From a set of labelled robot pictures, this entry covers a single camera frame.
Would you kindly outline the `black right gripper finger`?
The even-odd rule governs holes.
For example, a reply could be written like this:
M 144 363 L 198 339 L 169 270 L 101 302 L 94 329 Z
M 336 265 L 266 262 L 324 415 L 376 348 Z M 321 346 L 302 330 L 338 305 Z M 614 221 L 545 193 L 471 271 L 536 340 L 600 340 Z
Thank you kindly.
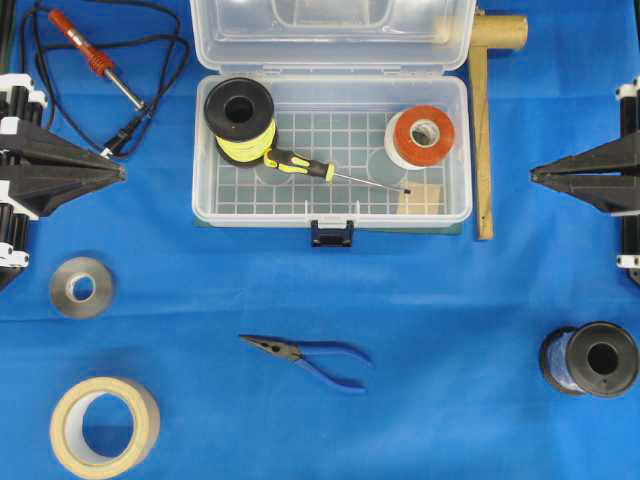
M 532 174 L 531 180 L 603 213 L 631 215 L 639 211 L 639 178 L 635 176 Z
M 639 170 L 639 132 L 628 134 L 580 154 L 563 157 L 531 170 L 533 176 L 623 173 Z

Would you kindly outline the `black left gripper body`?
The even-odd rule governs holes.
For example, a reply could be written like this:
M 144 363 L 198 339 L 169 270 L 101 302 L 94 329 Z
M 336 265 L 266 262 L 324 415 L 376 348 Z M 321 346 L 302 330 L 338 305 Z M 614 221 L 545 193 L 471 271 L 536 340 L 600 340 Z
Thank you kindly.
M 36 90 L 33 79 L 24 73 L 1 75 L 1 137 L 17 135 L 20 121 L 42 123 L 47 97 Z M 29 265 L 27 251 L 30 222 L 39 217 L 11 196 L 17 189 L 19 166 L 27 166 L 19 153 L 1 146 L 1 289 L 4 290 Z

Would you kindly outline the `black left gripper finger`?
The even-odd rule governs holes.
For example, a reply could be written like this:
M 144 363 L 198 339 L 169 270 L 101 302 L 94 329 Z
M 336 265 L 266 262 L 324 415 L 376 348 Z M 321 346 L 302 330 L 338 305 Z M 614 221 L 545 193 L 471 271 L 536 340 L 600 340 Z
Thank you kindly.
M 77 197 L 125 180 L 99 169 L 2 169 L 1 203 L 30 219 L 51 215 Z
M 1 149 L 45 164 L 108 170 L 124 175 L 124 168 L 110 159 L 17 117 L 1 120 Z

